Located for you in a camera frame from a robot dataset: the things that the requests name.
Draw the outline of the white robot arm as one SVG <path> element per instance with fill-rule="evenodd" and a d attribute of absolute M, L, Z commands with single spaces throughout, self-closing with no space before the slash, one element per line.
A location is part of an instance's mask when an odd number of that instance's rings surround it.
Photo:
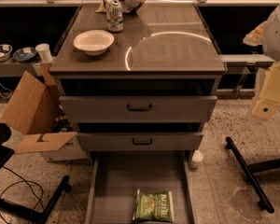
<path fill-rule="evenodd" d="M 263 54 L 273 59 L 251 108 L 253 117 L 268 120 L 280 107 L 280 4 L 266 21 L 245 36 L 243 42 L 253 47 L 262 45 Z"/>

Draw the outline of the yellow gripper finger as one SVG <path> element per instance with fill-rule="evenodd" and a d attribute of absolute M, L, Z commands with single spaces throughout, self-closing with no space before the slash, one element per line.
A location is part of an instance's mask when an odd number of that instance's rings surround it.
<path fill-rule="evenodd" d="M 257 119 L 270 119 L 279 109 L 278 103 L 266 99 L 254 99 L 251 114 Z"/>

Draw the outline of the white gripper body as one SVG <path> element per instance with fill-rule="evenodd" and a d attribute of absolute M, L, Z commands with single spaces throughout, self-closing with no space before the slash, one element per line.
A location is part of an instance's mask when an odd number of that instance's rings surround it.
<path fill-rule="evenodd" d="M 274 62 L 265 72 L 259 100 L 266 105 L 280 106 L 280 62 Z"/>

